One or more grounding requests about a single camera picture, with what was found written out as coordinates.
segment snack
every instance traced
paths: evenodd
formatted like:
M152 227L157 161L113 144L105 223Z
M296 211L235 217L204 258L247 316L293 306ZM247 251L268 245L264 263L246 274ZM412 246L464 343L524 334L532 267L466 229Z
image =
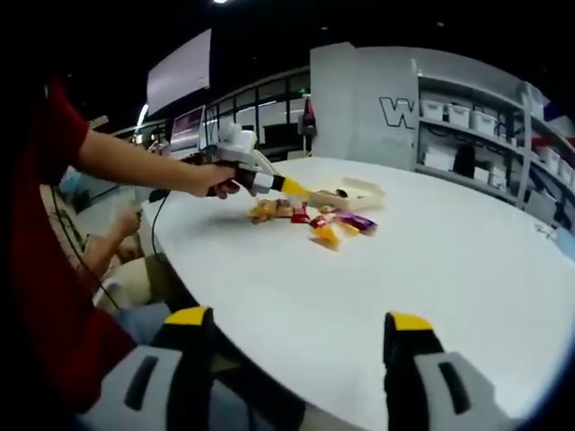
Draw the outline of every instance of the snack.
M278 207L276 208L277 218L291 218L294 214L294 208L291 202L286 199L278 199Z
M317 208L320 214L330 214L336 211L336 207L332 207L331 205L321 205Z
M336 249L338 245L340 245L340 238L337 237L332 227L327 223L314 228L312 233L321 245L325 245L333 249Z
M258 202L252 211L250 211L250 217L252 218L252 223L259 224L267 222L276 216L276 210L278 208L278 201L263 199Z
M377 228L377 224L375 222L372 222L361 215L339 213L337 214L337 217L341 222L355 227L362 233L369 233Z
M312 226L312 228L315 229L318 227L326 226L327 224L329 224L329 221L323 215L319 215L314 220L309 222L309 224L310 224L310 226Z
M291 223L309 223L306 207L307 204L305 202L293 204L294 214L291 216Z

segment monitor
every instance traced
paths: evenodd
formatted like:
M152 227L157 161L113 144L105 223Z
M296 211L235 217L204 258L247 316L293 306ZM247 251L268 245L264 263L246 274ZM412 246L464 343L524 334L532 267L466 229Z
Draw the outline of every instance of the monitor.
M180 115L173 121L170 151L196 149L199 147L201 133L201 120L204 116L204 107L191 110Z

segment screen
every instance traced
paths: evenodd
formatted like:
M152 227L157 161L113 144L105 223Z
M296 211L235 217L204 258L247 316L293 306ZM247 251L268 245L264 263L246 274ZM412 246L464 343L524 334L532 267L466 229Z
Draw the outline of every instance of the screen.
M186 42L154 67L147 77L148 113L209 87L212 30Z
M173 121L170 151L198 148L204 107L191 110Z

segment red shirt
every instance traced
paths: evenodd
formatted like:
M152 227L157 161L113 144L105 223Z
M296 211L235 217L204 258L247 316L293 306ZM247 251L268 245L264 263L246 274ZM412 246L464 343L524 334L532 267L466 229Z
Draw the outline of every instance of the red shirt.
M40 371L66 405L82 412L135 344L108 313L93 307L92 292L68 263L40 198L41 183L58 185L75 164L88 124L57 84L33 112L31 141L14 170L10 286Z

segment white round table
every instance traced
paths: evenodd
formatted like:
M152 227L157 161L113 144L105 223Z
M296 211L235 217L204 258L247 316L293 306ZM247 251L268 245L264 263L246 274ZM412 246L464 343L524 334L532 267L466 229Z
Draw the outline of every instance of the white round table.
M566 358L575 322L575 265L537 221L471 189L382 166L308 158L277 163L309 188L342 176L378 183L374 237L329 251L307 225L252 225L255 201L173 193L156 237L217 325L304 400L368 430L385 430L384 317L429 320L526 417ZM159 203L145 205L151 223Z

